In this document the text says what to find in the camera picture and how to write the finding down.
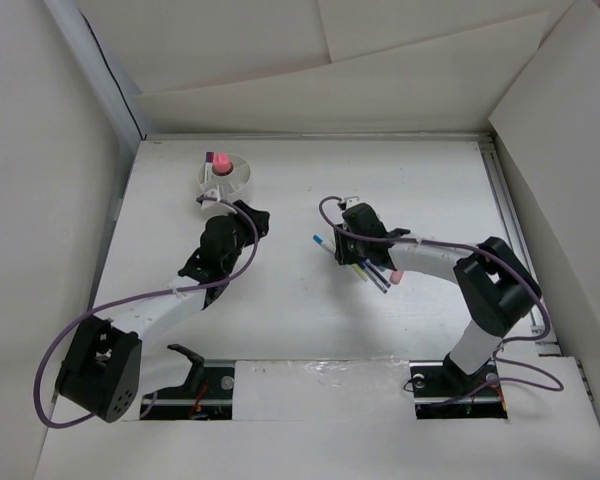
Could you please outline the blue capped white marker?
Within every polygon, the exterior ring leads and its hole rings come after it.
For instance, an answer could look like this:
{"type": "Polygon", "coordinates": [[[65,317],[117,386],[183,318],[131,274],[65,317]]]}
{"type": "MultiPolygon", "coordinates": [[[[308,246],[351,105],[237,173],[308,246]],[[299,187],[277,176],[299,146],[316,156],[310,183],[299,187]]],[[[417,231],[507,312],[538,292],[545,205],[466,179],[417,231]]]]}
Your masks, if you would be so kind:
{"type": "Polygon", "coordinates": [[[335,247],[329,242],[323,240],[320,236],[314,235],[313,240],[316,244],[318,244],[323,250],[328,252],[330,255],[334,256],[336,254],[335,247]]]}

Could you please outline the yellow pen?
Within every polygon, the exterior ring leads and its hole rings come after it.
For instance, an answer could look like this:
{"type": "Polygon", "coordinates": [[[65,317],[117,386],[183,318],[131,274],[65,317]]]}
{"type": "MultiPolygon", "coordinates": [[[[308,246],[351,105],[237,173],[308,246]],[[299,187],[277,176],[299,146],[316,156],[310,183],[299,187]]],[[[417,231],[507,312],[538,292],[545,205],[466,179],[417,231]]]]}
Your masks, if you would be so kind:
{"type": "Polygon", "coordinates": [[[350,268],[355,272],[355,274],[364,282],[368,281],[368,277],[366,275],[366,273],[364,272],[364,270],[359,266],[359,265],[355,265],[352,264],[350,266],[350,268]]]}

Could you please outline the dark blue pen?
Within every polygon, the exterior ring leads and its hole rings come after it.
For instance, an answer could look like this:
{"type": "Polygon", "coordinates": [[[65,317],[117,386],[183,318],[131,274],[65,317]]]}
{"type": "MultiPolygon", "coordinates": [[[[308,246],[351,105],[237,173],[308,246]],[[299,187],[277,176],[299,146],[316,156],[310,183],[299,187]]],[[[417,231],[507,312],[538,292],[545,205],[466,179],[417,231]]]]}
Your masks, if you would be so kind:
{"type": "Polygon", "coordinates": [[[391,283],[381,274],[381,272],[369,261],[364,261],[365,267],[379,280],[379,282],[386,288],[391,287],[391,283]]]}

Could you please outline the pink capped clear bottle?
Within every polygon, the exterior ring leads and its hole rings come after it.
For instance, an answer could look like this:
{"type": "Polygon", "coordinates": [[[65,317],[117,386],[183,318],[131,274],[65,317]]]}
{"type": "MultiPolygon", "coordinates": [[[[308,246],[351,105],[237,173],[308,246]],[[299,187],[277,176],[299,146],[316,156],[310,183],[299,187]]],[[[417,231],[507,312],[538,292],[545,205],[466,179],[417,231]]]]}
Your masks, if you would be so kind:
{"type": "Polygon", "coordinates": [[[215,153],[213,160],[213,173],[216,176],[226,176],[233,171],[230,156],[226,153],[215,153]]]}

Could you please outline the red capped white marker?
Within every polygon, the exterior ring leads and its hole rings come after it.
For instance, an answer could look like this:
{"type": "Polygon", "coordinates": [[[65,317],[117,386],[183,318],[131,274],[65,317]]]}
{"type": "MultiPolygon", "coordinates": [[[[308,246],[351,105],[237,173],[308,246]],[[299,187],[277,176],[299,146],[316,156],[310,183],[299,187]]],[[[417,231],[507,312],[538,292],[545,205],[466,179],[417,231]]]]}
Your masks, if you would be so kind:
{"type": "Polygon", "coordinates": [[[213,160],[215,154],[213,152],[207,152],[205,155],[205,169],[212,170],[213,169],[213,160]]]}

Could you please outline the purple capped white marker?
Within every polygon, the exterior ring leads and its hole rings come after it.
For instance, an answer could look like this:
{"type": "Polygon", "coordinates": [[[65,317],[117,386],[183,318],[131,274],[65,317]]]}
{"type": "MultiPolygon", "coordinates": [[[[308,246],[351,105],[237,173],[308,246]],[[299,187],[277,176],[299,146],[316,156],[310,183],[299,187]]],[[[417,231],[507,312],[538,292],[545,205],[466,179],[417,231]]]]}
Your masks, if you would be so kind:
{"type": "Polygon", "coordinates": [[[208,151],[205,154],[205,161],[203,164],[203,174],[202,174],[202,182],[203,183],[209,182],[213,176],[213,159],[214,159],[214,153],[208,151]]]}

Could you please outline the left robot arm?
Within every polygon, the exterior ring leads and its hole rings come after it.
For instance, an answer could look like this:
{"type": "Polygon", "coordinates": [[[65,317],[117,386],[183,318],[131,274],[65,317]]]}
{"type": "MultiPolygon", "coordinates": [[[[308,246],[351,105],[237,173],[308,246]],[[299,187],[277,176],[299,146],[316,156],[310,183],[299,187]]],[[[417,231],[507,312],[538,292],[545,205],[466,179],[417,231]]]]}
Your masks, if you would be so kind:
{"type": "Polygon", "coordinates": [[[135,398],[174,389],[181,396],[204,387],[204,359],[191,349],[167,345],[171,357],[153,359],[145,348],[211,306],[246,265],[238,260],[244,249],[255,251],[270,228],[270,214],[244,201],[226,202],[228,211],[207,220],[198,248],[163,290],[138,294],[85,312],[52,342],[55,349],[72,338],[54,392],[94,417],[113,423],[135,398]]]}

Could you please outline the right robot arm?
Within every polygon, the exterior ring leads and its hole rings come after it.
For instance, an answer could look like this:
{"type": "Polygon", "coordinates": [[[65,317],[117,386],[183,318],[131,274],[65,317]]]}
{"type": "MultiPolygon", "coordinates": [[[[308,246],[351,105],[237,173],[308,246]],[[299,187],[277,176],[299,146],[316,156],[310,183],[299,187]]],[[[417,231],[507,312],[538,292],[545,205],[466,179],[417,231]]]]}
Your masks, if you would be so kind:
{"type": "Polygon", "coordinates": [[[442,381],[453,394],[469,393],[512,328],[541,300],[538,283],[499,237],[476,245],[419,239],[408,229],[388,230],[357,197],[332,200],[342,218],[333,226],[339,264],[415,272],[459,288],[470,321],[443,359],[442,381]]]}

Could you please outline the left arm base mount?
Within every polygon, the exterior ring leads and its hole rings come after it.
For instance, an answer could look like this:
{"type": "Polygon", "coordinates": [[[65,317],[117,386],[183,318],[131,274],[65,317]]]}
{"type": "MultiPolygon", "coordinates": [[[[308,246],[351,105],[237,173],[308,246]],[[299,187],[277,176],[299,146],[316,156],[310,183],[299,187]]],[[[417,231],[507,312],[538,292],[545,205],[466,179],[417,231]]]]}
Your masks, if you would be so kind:
{"type": "Polygon", "coordinates": [[[224,421],[232,418],[236,363],[206,360],[180,345],[148,357],[141,370],[139,418],[151,420],[224,421]]]}

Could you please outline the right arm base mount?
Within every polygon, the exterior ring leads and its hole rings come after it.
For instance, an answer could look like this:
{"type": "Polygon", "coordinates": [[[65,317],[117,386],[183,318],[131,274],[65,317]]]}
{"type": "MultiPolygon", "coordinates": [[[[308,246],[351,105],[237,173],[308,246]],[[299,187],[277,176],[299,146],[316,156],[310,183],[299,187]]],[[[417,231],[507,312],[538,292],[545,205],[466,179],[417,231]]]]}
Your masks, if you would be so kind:
{"type": "Polygon", "coordinates": [[[495,364],[488,362],[476,374],[458,380],[442,361],[413,361],[403,391],[413,396],[418,420],[506,420],[502,389],[488,383],[497,374],[495,364]]]}

